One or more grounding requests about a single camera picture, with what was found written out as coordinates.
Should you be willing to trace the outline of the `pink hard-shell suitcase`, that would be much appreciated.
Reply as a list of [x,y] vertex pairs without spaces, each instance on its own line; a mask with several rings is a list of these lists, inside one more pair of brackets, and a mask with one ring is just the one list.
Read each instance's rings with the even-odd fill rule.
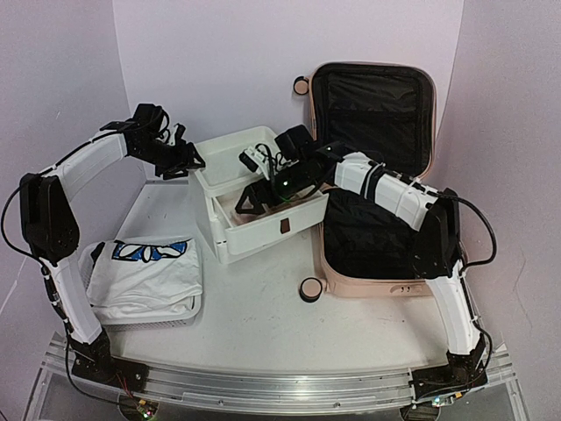
[[[342,142],[389,169],[423,178],[435,142],[436,88],[418,68],[331,62],[295,80],[309,95],[311,131]],[[403,220],[356,194],[328,185],[319,226],[324,288],[342,298],[430,296],[412,263],[421,245]]]

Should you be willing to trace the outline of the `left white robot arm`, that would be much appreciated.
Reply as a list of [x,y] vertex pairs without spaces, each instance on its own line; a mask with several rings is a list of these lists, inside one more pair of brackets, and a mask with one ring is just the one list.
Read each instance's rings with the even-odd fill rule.
[[172,124],[160,105],[141,103],[125,121],[112,121],[53,165],[24,175],[11,193],[19,200],[26,250],[13,251],[36,261],[48,299],[72,340],[91,347],[104,337],[86,297],[78,267],[80,229],[71,201],[111,165],[131,157],[151,164],[163,180],[184,178],[206,163],[184,138],[186,128]]

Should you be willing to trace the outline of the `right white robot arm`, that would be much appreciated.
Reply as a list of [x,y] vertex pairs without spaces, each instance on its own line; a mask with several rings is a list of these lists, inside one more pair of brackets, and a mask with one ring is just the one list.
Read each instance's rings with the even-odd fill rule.
[[448,352],[457,356],[446,363],[441,380],[451,389],[461,388],[476,372],[470,355],[484,343],[477,316],[465,287],[465,272],[475,267],[464,261],[459,239],[459,205],[477,207],[453,191],[439,191],[415,177],[392,171],[365,153],[341,142],[326,146],[281,149],[288,164],[276,168],[269,146],[244,149],[240,162],[260,180],[245,187],[238,199],[238,214],[262,215],[266,209],[289,203],[303,190],[310,195],[332,180],[336,187],[374,203],[404,222],[415,233],[412,267],[429,286],[437,301],[447,335]]

